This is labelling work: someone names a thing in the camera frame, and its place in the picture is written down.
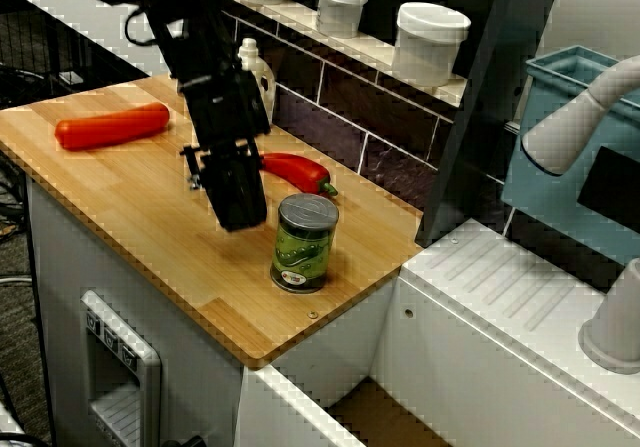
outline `sink faucet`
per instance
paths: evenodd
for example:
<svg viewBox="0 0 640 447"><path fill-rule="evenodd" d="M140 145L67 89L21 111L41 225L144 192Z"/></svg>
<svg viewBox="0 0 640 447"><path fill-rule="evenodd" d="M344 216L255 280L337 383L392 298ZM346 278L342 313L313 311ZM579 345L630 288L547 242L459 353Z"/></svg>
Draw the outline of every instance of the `sink faucet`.
<svg viewBox="0 0 640 447"><path fill-rule="evenodd" d="M637 88L640 55L609 67L575 99L535 125L522 137L523 151L543 171L564 174L611 106Z"/></svg>
<svg viewBox="0 0 640 447"><path fill-rule="evenodd" d="M602 72L589 87L543 119L522 138L522 149L540 169L564 174L602 118L623 95L640 88L640 56ZM640 258L633 259L578 334L583 352L618 374L640 372Z"/></svg>

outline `shelf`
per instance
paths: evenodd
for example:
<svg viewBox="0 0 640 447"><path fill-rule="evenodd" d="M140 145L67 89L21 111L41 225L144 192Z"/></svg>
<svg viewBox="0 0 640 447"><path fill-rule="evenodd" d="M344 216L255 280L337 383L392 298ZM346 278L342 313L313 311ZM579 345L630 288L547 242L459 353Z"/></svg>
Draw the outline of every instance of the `shelf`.
<svg viewBox="0 0 640 447"><path fill-rule="evenodd" d="M337 39L318 32L315 28L316 11L291 0L284 0L276 5L257 5L244 0L233 0L265 17L275 20L296 32L305 35L321 44L337 50L363 64L393 77L426 94L440 99L455 108L460 106L464 93L466 79L452 75L447 85L442 87L420 87L415 83L401 79L391 72L394 46L379 39L358 33L353 39Z"/></svg>

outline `floor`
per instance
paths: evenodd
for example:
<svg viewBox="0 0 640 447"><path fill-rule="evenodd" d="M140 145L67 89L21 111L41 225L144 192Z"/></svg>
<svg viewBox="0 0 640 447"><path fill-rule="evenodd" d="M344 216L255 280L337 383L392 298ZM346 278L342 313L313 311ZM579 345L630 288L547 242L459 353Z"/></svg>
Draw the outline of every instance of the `floor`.
<svg viewBox="0 0 640 447"><path fill-rule="evenodd" d="M0 279L29 273L26 234L0 244ZM51 443L30 284L0 284L0 374L23 430ZM0 400L6 401L0 394Z"/></svg>
<svg viewBox="0 0 640 447"><path fill-rule="evenodd" d="M449 447L370 378L329 408L329 414L367 447Z"/></svg>

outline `wooden cutting board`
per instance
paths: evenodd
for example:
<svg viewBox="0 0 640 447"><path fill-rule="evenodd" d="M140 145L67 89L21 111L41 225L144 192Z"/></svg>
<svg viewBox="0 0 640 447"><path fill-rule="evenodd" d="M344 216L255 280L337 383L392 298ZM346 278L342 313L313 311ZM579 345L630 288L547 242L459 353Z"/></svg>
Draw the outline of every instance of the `wooden cutting board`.
<svg viewBox="0 0 640 447"><path fill-rule="evenodd" d="M67 152L60 119L149 102L171 111L167 132L89 152ZM250 368L259 368L373 292L421 249L420 212L274 127L265 152L291 152L326 166L340 191L328 269L317 293L296 295L269 276L277 209L298 191L263 174L267 221L234 233L218 224L203 191L191 191L179 151L193 126L166 75L0 112L0 149Z"/></svg>

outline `dark tile wall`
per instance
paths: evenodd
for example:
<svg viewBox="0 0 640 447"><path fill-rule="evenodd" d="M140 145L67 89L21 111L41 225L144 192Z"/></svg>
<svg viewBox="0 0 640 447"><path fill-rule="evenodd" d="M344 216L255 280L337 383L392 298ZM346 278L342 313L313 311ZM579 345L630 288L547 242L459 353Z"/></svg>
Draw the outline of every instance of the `dark tile wall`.
<svg viewBox="0 0 640 447"><path fill-rule="evenodd" d="M247 7L222 2L236 41L255 38L276 75L274 124L424 209L456 109ZM505 128L473 218L608 291L623 266L501 201L516 141L517 131Z"/></svg>
<svg viewBox="0 0 640 447"><path fill-rule="evenodd" d="M358 60L243 5L220 2L236 43L256 39L274 72L274 124L423 209L455 109L412 87L387 88L382 74Z"/></svg>

